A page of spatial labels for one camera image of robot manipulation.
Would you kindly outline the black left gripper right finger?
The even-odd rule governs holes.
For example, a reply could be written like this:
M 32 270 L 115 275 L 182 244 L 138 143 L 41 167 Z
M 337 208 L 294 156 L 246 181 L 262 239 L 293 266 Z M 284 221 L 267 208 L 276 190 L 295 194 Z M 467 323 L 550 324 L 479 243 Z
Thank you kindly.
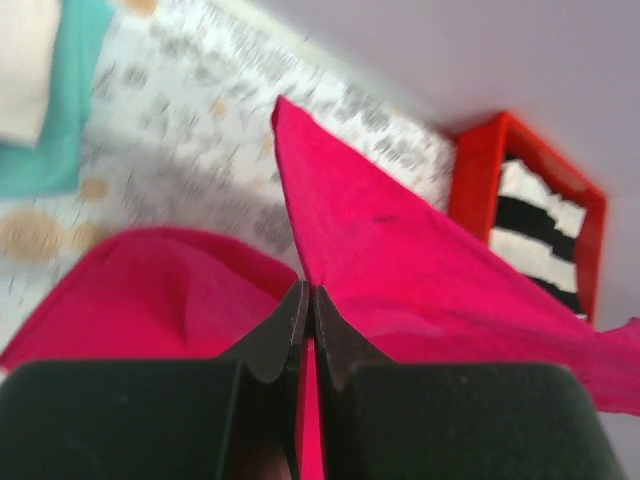
M 547 364 L 400 364 L 313 299 L 329 479 L 621 479 L 592 402 Z

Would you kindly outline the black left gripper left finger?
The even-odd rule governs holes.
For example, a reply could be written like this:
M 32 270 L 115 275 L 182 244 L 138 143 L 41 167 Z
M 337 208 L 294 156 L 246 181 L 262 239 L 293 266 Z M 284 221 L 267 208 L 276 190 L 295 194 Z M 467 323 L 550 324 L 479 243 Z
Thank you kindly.
M 32 362 L 1 385 L 5 479 L 296 479 L 310 292 L 221 355 Z

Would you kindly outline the crimson red t shirt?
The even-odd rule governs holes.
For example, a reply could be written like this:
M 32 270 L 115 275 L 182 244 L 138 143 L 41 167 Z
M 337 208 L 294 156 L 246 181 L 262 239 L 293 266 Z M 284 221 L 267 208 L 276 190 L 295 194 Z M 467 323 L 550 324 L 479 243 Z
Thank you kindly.
M 2 352 L 8 376 L 32 362 L 214 358 L 304 281 L 296 479 L 329 479 L 313 308 L 320 288 L 397 363 L 558 366 L 597 417 L 638 413 L 637 322 L 596 332 L 284 98 L 272 128 L 302 275 L 204 231 L 116 234 L 76 264 Z

